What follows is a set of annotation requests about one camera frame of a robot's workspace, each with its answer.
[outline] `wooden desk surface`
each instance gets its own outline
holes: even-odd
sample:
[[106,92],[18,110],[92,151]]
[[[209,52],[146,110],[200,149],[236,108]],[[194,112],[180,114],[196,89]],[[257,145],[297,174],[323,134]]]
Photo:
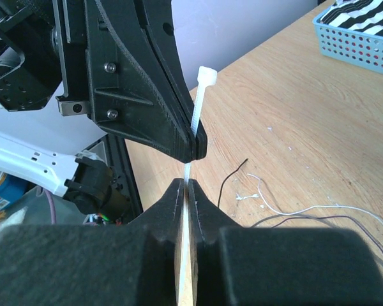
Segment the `wooden desk surface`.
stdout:
[[[207,90],[207,157],[192,164],[191,177],[216,203],[223,179],[249,158],[225,184],[221,203],[244,226],[273,215],[261,199],[236,200],[237,193],[257,193],[247,173],[267,182],[278,202],[266,189],[264,196],[283,212],[338,203],[383,218],[383,75],[320,54],[312,19],[327,4],[225,68]],[[150,207],[172,179],[183,177],[183,165],[143,145],[128,147],[140,197]],[[383,244],[383,227],[369,215],[343,208],[309,213],[354,216]],[[356,229],[348,221],[335,223]]]

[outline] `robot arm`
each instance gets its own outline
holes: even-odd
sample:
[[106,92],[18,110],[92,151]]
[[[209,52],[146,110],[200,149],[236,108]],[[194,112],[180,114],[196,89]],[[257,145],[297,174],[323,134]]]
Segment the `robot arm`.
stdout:
[[[0,108],[39,110],[61,81],[62,115],[87,115],[107,133],[184,163],[205,157],[204,128],[197,137],[190,129],[193,101],[170,0],[0,0]],[[106,165],[37,152],[1,135],[0,170],[72,200],[84,213],[99,212],[111,199],[123,202],[113,197]],[[112,210],[106,215],[115,219],[119,212]]]

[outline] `black wire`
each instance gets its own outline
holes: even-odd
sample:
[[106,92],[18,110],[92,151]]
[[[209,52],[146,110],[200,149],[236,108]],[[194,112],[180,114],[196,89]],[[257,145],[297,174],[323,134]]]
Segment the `black wire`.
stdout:
[[[381,251],[382,255],[383,255],[383,248],[380,246],[379,242],[377,241],[377,239],[355,218],[353,217],[349,217],[348,215],[331,215],[331,216],[327,216],[327,217],[314,217],[314,216],[311,216],[311,215],[304,215],[304,214],[297,214],[299,217],[289,217],[289,218],[286,218],[284,219],[282,222],[279,222],[278,224],[272,226],[272,228],[276,228],[277,226],[283,224],[284,222],[288,221],[288,220],[293,220],[293,219],[311,219],[311,220],[315,220],[315,221],[319,221],[319,222],[322,222],[332,228],[338,228],[339,226],[336,226],[330,222],[327,222],[325,221],[326,219],[334,219],[334,218],[346,218],[346,219],[350,219],[351,221],[353,221],[357,226],[359,226],[359,228],[366,234],[367,237],[370,238],[370,240],[377,246],[377,248]],[[258,224],[260,223],[263,223],[267,220],[270,220],[270,219],[274,219],[274,218],[277,218],[277,217],[283,217],[283,215],[272,215],[271,217],[267,217],[263,220],[260,220],[258,222],[256,222],[252,227],[256,227]],[[375,259],[380,263],[380,265],[383,267],[383,261],[381,261],[380,258],[378,258],[376,255],[375,255]]]
[[222,199],[222,193],[223,193],[223,187],[224,187],[224,184],[226,183],[226,181],[233,175],[235,174],[235,172],[238,172],[238,170],[240,170],[240,168],[247,162],[248,158],[246,158],[239,166],[237,169],[235,169],[232,173],[230,173],[229,175],[227,175],[227,177],[224,179],[224,181],[222,182],[222,186],[220,187],[220,193],[218,195],[218,201],[217,201],[217,207],[220,208],[220,200]]

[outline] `white wire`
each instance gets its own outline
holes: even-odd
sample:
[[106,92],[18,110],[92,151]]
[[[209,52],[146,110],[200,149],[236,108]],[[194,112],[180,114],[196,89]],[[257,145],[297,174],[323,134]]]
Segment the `white wire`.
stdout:
[[314,209],[314,208],[348,208],[348,209],[354,209],[354,210],[358,210],[360,212],[364,212],[364,213],[372,216],[376,220],[378,220],[378,222],[380,222],[381,225],[383,225],[383,219],[380,218],[379,216],[373,214],[372,212],[370,212],[368,210],[365,210],[365,209],[362,209],[362,208],[359,208],[359,207],[353,207],[353,206],[345,206],[345,205],[314,205],[314,206],[308,207],[306,209],[299,210],[297,212],[290,212],[290,213],[279,212],[279,211],[275,210],[270,204],[268,204],[268,202],[266,201],[264,195],[262,194],[261,189],[260,189],[261,178],[259,178],[258,176],[254,175],[254,174],[250,174],[250,173],[247,173],[247,175],[249,175],[251,177],[254,177],[254,178],[256,178],[258,180],[258,185],[257,185],[258,194],[260,195],[262,201],[268,206],[268,208],[271,209],[274,213],[276,213],[278,215],[296,215],[296,214],[301,214],[303,212],[307,212],[308,210],[311,210],[311,209]]

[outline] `wall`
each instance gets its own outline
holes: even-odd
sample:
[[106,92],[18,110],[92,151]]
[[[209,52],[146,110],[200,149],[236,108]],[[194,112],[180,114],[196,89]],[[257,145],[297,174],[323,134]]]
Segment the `wall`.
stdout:
[[[316,0],[173,0],[177,48],[188,87],[197,84],[199,66],[221,70],[315,6]],[[54,98],[40,111],[0,110],[0,132],[65,154],[103,135],[84,115],[62,117]]]
[[173,0],[184,79],[199,66],[221,70],[316,7],[316,0]]

